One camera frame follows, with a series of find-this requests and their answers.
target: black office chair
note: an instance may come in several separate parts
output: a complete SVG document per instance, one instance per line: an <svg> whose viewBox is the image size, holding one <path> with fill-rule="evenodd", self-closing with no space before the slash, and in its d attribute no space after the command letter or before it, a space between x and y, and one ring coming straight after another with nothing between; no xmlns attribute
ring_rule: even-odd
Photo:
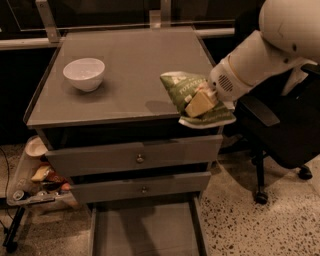
<svg viewBox="0 0 320 256"><path fill-rule="evenodd" d="M244 19L245 26L238 20L236 41L241 42L244 35L250 34L243 33L248 22L253 24L249 29L258 29L256 13L255 10L251 13L255 16ZM312 178L305 163L320 154L320 68L305 65L303 70L310 75L286 96L281 96L281 92L291 71L269 78L241 97L234 113L236 123L226 126L226 133L228 130L229 134L230 131L240 132L252 149L252 163L256 165L258 176L257 203L268 201L263 190L266 156L271 156L284 168L301 168L301 179Z"/></svg>

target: metal leg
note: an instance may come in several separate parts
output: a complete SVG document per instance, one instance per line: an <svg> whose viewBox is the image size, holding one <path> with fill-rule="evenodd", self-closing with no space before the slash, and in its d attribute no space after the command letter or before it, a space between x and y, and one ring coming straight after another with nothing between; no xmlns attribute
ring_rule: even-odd
<svg viewBox="0 0 320 256"><path fill-rule="evenodd" d="M258 192L255 196L255 201L259 204L266 204L268 202L268 195L264 192L264 166L263 159L265 155L263 154L262 149L254 150L255 157L252 159L252 163L256 166L257 169L257 178L258 178Z"/></svg>
<svg viewBox="0 0 320 256"><path fill-rule="evenodd" d="M17 230L20 226L21 219L23 217L23 214L25 212L25 209L23 207L19 207L16 211L16 214L12 220L11 226L9 228L9 231L6 235L6 238L3 242L3 246L7 248L7 252L11 253L14 252L17 249L17 242L14 242L13 239L17 233Z"/></svg>

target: drawer handle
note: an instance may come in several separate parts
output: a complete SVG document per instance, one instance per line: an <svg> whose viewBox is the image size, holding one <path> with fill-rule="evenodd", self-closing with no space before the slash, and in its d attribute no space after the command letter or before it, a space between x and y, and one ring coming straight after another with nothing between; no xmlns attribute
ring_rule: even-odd
<svg viewBox="0 0 320 256"><path fill-rule="evenodd" d="M149 189L147 187L145 187L145 186L143 186L142 189L141 189L141 193L142 194L147 194L148 191L149 191Z"/></svg>
<svg viewBox="0 0 320 256"><path fill-rule="evenodd" d="M137 163L139 163L139 164L143 163L143 162L144 162L144 155L138 154L136 161L137 161Z"/></svg>

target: speckled floor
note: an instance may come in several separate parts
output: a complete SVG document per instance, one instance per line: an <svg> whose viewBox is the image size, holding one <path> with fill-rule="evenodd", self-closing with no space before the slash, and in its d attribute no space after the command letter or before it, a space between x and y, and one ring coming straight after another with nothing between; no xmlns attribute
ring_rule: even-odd
<svg viewBox="0 0 320 256"><path fill-rule="evenodd" d="M13 170L23 146L2 148ZM269 202L264 206L253 202L256 175L248 152L220 155L212 167L201 201L210 256L320 255L320 157L308 163L314 175L309 181L272 159L265 161ZM8 212L14 215L14 211L0 210L6 226L11 223ZM88 255L90 221L85 208L39 216L27 212L16 237L18 249L10 255ZM5 248L0 248L0 255L7 255Z"/></svg>

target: chair wheel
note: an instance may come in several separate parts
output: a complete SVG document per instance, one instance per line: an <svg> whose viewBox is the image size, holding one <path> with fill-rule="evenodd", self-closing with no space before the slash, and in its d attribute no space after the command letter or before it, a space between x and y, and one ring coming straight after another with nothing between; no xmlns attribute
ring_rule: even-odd
<svg viewBox="0 0 320 256"><path fill-rule="evenodd" d="M312 173L311 173L311 171L310 171L308 166L303 165L300 168L298 176L302 180L310 180L312 178Z"/></svg>
<svg viewBox="0 0 320 256"><path fill-rule="evenodd" d="M264 192L257 192L255 201L258 204L266 204L268 202L268 195Z"/></svg>
<svg viewBox="0 0 320 256"><path fill-rule="evenodd" d="M18 248L18 243L17 242L12 242L9 245L7 245L7 253L13 253L17 250Z"/></svg>

